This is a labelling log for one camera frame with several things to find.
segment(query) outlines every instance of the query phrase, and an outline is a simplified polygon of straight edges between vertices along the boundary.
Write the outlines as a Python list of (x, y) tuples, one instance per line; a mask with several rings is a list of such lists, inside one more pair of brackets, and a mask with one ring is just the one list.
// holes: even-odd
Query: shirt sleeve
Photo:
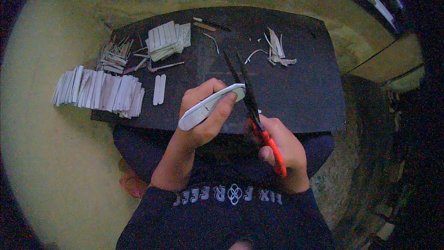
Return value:
[(175, 192), (148, 187), (117, 241), (116, 249), (145, 249), (144, 241), (162, 223), (165, 213), (177, 198)]

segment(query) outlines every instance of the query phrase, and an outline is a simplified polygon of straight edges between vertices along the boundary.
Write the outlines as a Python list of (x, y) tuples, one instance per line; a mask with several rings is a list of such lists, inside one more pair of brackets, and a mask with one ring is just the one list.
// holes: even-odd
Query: black shirt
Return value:
[(180, 193), (150, 187), (116, 249), (334, 249), (311, 188), (285, 194), (238, 181), (212, 181)]

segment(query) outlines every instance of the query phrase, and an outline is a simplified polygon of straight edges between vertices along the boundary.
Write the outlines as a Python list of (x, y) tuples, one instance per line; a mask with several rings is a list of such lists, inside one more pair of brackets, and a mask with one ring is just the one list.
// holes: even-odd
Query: left hand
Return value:
[[(188, 109), (211, 96), (213, 93), (219, 92), (225, 88), (226, 85), (222, 80), (212, 78), (196, 88), (187, 90), (182, 98), (179, 120)], [(218, 135), (225, 120), (230, 116), (236, 99), (237, 94), (235, 92), (226, 94), (219, 100), (215, 109), (207, 119), (189, 131), (182, 131), (178, 127), (175, 136), (184, 146), (191, 149), (196, 149), (197, 147), (207, 144)]]

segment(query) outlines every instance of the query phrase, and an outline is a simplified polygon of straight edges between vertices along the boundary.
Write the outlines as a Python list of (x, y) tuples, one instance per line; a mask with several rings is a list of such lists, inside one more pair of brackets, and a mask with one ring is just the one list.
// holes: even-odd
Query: red scissor handle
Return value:
[(282, 178), (285, 178), (287, 176), (287, 168), (285, 166), (284, 159), (282, 158), (282, 154), (276, 145), (273, 138), (271, 138), (267, 131), (259, 131), (256, 126), (253, 124), (253, 130), (256, 134), (260, 135), (265, 143), (266, 146), (269, 146), (273, 150), (274, 154), (274, 171), (276, 174), (281, 176)]

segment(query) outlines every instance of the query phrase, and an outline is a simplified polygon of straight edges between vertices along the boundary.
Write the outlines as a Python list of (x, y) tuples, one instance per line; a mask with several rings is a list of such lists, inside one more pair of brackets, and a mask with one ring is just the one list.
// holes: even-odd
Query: scissors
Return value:
[[(224, 50), (222, 50), (222, 53), (225, 57), (226, 62), (228, 63), (234, 81), (236, 83), (242, 83), (239, 74), (237, 73), (233, 64), (230, 62), (228, 55), (225, 53)], [(251, 88), (251, 83), (248, 78), (248, 72), (244, 64), (242, 63), (239, 54), (236, 55), (237, 55), (238, 64), (241, 67), (243, 83), (245, 84), (245, 90), (246, 90), (245, 97), (243, 98), (243, 100), (245, 106), (247, 107), (247, 116), (251, 120), (253, 125), (253, 132), (256, 136), (262, 139), (263, 143), (266, 146), (269, 146), (273, 150), (274, 160), (275, 160), (274, 171), (279, 176), (285, 178), (287, 176), (287, 169), (285, 167), (284, 159), (282, 158), (282, 154), (279, 151), (279, 148), (276, 145), (275, 141), (273, 140), (273, 138), (269, 136), (268, 132), (265, 130), (265, 128), (261, 124), (261, 121), (259, 120), (258, 105), (256, 104), (256, 99), (254, 98), (254, 94)]]

